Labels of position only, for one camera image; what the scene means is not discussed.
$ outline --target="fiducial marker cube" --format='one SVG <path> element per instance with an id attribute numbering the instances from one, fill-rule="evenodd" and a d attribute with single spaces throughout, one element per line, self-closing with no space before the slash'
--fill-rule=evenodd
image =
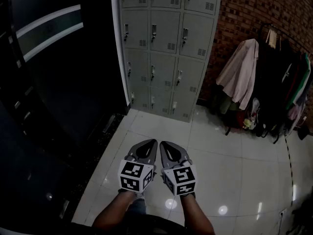
<path id="1" fill-rule="evenodd" d="M 118 169 L 120 188 L 143 192 L 152 181 L 153 165 L 122 160 Z"/>

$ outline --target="clothing rack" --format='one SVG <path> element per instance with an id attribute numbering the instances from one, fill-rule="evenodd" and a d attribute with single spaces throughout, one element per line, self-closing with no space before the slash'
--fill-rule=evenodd
<path id="1" fill-rule="evenodd" d="M 295 40 L 291 35 L 289 35 L 288 33 L 284 32 L 283 30 L 281 30 L 280 28 L 276 27 L 273 24 L 270 23 L 263 23 L 261 24 L 261 27 L 259 29 L 259 35 L 258 35 L 258 42 L 261 40 L 261 35 L 262 35 L 262 30 L 265 26 L 270 26 L 278 31 L 280 31 L 282 34 L 286 35 L 287 37 L 289 37 L 290 39 L 292 39 L 296 44 L 300 45 L 300 48 L 303 48 L 304 50 L 307 51 L 307 53 L 310 53 L 310 51 L 308 51 L 302 44 L 300 44 L 297 40 Z"/>

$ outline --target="floor tile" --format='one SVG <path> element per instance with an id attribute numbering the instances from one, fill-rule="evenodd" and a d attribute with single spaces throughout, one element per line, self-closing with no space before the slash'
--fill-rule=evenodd
<path id="1" fill-rule="evenodd" d="M 207 216 L 220 216 L 220 208 L 226 206 L 223 216 L 236 216 L 240 199 L 242 159 L 208 153 L 188 148 L 188 154 L 196 166 L 198 186 L 196 199 Z M 180 199 L 176 212 L 183 212 Z"/>
<path id="2" fill-rule="evenodd" d="M 300 140 L 298 133 L 295 131 L 287 137 L 291 162 L 312 161 L 313 146 L 310 147 L 311 138 L 311 136 L 307 136 L 303 140 Z"/>
<path id="3" fill-rule="evenodd" d="M 289 162 L 289 155 L 284 136 L 279 138 L 279 140 L 275 144 L 275 147 L 277 150 L 278 162 Z"/>
<path id="4" fill-rule="evenodd" d="M 130 131 L 161 141 L 187 146 L 191 122 L 186 123 L 139 111 Z"/>
<path id="5" fill-rule="evenodd" d="M 104 151 L 96 169 L 94 170 L 91 180 L 102 184 L 107 172 L 110 169 L 113 159 L 126 136 L 126 133 L 127 130 L 118 127 L 106 150 Z"/>
<path id="6" fill-rule="evenodd" d="M 279 163 L 279 202 L 278 209 L 290 207 L 292 201 L 292 179 L 290 163 Z"/>
<path id="7" fill-rule="evenodd" d="M 185 226 L 185 218 L 184 218 L 183 213 L 171 211 L 170 216 L 168 217 L 168 220 L 171 220 L 177 224 L 180 224 L 181 226 Z"/>
<path id="8" fill-rule="evenodd" d="M 83 225 L 91 209 L 93 201 L 100 189 L 100 184 L 89 181 L 72 219 L 73 223 Z"/>
<path id="9" fill-rule="evenodd" d="M 92 226 L 96 217 L 111 203 L 117 194 L 117 191 L 112 191 L 101 186 L 85 221 L 85 225 Z"/>
<path id="10" fill-rule="evenodd" d="M 131 147 L 133 147 L 135 144 L 148 140 L 149 137 L 139 135 L 133 132 L 127 132 L 112 164 L 111 167 L 102 183 L 102 185 L 108 189 L 111 190 L 118 190 L 119 184 L 118 184 L 118 168 L 121 163 L 121 160 L 125 158 L 125 156 L 128 154 Z"/>
<path id="11" fill-rule="evenodd" d="M 264 161 L 277 161 L 277 150 L 271 137 L 257 137 L 251 132 L 241 134 L 243 158 Z"/>
<path id="12" fill-rule="evenodd" d="M 236 217 L 207 217 L 217 235 L 232 235 L 235 227 Z M 171 211 L 169 220 L 178 223 L 182 226 L 185 225 L 184 214 L 180 212 Z"/>
<path id="13" fill-rule="evenodd" d="M 270 235 L 277 229 L 279 212 L 267 212 L 264 214 L 240 216 L 236 219 L 233 235 Z"/>
<path id="14" fill-rule="evenodd" d="M 310 163 L 291 163 L 293 176 L 293 201 L 302 200 L 311 193 L 313 172 Z"/>
<path id="15" fill-rule="evenodd" d="M 278 162 L 243 159 L 238 216 L 278 209 Z"/>
<path id="16" fill-rule="evenodd" d="M 233 157 L 242 156 L 241 135 L 232 129 L 228 136 L 221 120 L 208 109 L 196 106 L 188 147 Z"/>
<path id="17" fill-rule="evenodd" d="M 146 212 L 149 215 L 158 216 L 158 217 L 162 217 L 165 219 L 168 219 L 168 216 L 170 215 L 170 210 L 165 210 L 162 208 L 157 208 L 157 207 L 149 206 L 149 205 L 147 205 Z"/>
<path id="18" fill-rule="evenodd" d="M 207 217 L 213 228 L 216 235 L 232 235 L 236 217 Z"/>
<path id="19" fill-rule="evenodd" d="M 123 120 L 121 121 L 118 127 L 124 130 L 129 130 L 137 114 L 138 114 L 138 110 L 130 109 L 128 111 L 127 116 L 123 117 Z"/>

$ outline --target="white stripe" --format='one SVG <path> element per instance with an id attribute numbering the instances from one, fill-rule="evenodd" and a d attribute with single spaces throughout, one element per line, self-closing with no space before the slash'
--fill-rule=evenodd
<path id="1" fill-rule="evenodd" d="M 77 25 L 74 25 L 66 30 L 61 31 L 60 33 L 54 35 L 53 37 L 50 37 L 49 39 L 45 40 L 41 44 L 37 45 L 35 48 L 33 48 L 30 52 L 26 53 L 24 55 L 24 60 L 27 62 L 29 59 L 31 59 L 33 56 L 38 54 L 40 51 L 48 47 L 50 44 L 54 43 L 55 41 L 58 41 L 59 39 L 67 36 L 68 34 L 84 27 L 83 23 L 79 23 Z"/>
<path id="2" fill-rule="evenodd" d="M 18 30 L 16 32 L 16 36 L 17 38 L 21 37 L 22 35 L 26 34 L 27 32 L 29 32 L 30 30 L 38 27 L 39 25 L 44 24 L 45 22 L 48 22 L 54 18 L 57 18 L 59 16 L 62 16 L 64 14 L 76 11 L 76 10 L 80 10 L 80 4 L 79 5 L 75 5 L 75 6 L 71 6 L 62 10 L 58 10 L 55 11 L 49 15 L 46 15 L 42 18 L 39 18 L 38 20 L 31 22 L 30 24 L 26 25 L 25 27 L 23 27 L 22 29 Z"/>

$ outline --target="locker vent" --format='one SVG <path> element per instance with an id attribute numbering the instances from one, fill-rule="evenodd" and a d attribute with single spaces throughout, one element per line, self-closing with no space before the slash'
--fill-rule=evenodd
<path id="1" fill-rule="evenodd" d="M 197 88 L 196 88 L 196 87 L 190 87 L 190 91 L 191 91 L 191 92 L 196 92 L 196 91 L 197 91 Z"/>
<path id="2" fill-rule="evenodd" d="M 205 56 L 205 52 L 206 52 L 206 50 L 205 49 L 198 49 L 198 55 L 199 56 Z"/>
<path id="3" fill-rule="evenodd" d="M 175 44 L 168 43 L 167 48 L 171 50 L 175 50 Z"/>
<path id="4" fill-rule="evenodd" d="M 139 3 L 146 3 L 146 0 L 139 0 Z"/>
<path id="5" fill-rule="evenodd" d="M 139 45 L 140 46 L 147 46 L 146 40 L 139 40 Z"/>
<path id="6" fill-rule="evenodd" d="M 206 9 L 206 10 L 214 10 L 214 4 L 213 4 L 213 3 L 206 2 L 206 3 L 205 3 L 205 9 Z"/>
<path id="7" fill-rule="evenodd" d="M 179 5 L 179 0 L 171 0 L 171 4 Z"/>

